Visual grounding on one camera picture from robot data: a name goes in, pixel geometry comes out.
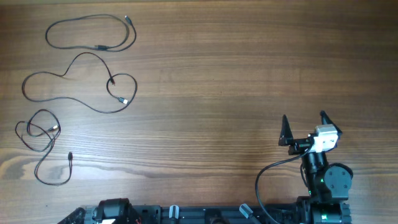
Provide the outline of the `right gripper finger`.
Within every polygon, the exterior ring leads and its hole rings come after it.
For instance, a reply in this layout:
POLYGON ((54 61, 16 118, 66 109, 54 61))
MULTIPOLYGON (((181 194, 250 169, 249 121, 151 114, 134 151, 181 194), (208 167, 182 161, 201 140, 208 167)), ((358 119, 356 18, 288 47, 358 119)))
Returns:
POLYGON ((324 110, 321 110, 320 116, 322 124, 332 124, 334 128, 337 130, 337 135, 341 136, 343 134, 342 130, 329 118, 329 116, 324 110))
POLYGON ((279 146, 291 146, 294 144, 294 137, 290 129, 289 120, 287 116, 284 114, 282 117, 282 126, 279 137, 279 146))

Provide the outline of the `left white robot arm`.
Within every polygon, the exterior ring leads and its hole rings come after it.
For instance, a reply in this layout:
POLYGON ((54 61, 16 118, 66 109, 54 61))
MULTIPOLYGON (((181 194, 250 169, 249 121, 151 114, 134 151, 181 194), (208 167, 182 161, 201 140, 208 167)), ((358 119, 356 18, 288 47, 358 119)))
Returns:
POLYGON ((102 200, 96 207, 78 207, 58 224, 141 224, 128 198, 102 200))

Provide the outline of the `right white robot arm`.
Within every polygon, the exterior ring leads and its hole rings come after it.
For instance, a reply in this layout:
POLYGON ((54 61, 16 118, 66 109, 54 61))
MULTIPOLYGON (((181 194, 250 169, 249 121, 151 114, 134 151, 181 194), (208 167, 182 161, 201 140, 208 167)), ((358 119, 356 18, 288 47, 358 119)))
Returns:
POLYGON ((298 197, 297 223, 347 224, 352 222, 351 211, 346 201, 353 182, 353 171, 341 163, 330 164, 327 152, 338 145, 342 130, 321 111, 321 125, 307 137, 295 139, 289 121, 284 115, 279 146, 288 146, 291 156, 300 156, 300 171, 308 189, 308 196, 298 197))

